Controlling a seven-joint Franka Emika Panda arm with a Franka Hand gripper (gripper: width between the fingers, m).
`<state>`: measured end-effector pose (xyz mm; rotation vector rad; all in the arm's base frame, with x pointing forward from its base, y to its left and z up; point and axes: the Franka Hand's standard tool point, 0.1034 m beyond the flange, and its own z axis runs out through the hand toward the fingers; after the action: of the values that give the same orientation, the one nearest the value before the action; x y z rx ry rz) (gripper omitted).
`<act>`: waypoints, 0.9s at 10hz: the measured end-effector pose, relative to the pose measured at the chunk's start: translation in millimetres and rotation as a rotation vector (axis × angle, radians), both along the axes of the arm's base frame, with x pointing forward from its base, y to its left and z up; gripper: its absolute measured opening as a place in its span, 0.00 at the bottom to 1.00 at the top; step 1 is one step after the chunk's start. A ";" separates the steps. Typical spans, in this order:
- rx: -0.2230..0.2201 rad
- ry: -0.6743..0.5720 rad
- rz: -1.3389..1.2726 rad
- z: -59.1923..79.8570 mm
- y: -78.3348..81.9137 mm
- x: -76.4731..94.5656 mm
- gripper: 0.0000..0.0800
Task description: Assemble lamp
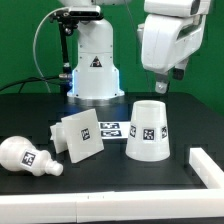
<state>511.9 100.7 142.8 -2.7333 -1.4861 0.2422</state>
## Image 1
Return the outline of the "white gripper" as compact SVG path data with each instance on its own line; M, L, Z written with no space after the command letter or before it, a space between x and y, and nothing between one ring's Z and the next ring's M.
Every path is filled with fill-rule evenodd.
M141 62L146 70L155 72L155 91L165 94L173 69L173 78L182 80L189 57L202 43L204 17L188 18L149 14L137 29L141 42Z

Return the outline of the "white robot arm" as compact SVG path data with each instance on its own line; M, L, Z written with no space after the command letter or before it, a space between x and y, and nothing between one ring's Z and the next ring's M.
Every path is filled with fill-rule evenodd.
M113 63L113 28L103 18L103 5L130 0L59 0L62 31L77 30L78 64L72 72L73 102L107 104L124 96L119 71ZM191 54L202 43L211 0L144 0L147 17L137 28L144 69L155 74L155 91L168 90L168 75L177 80L185 75Z

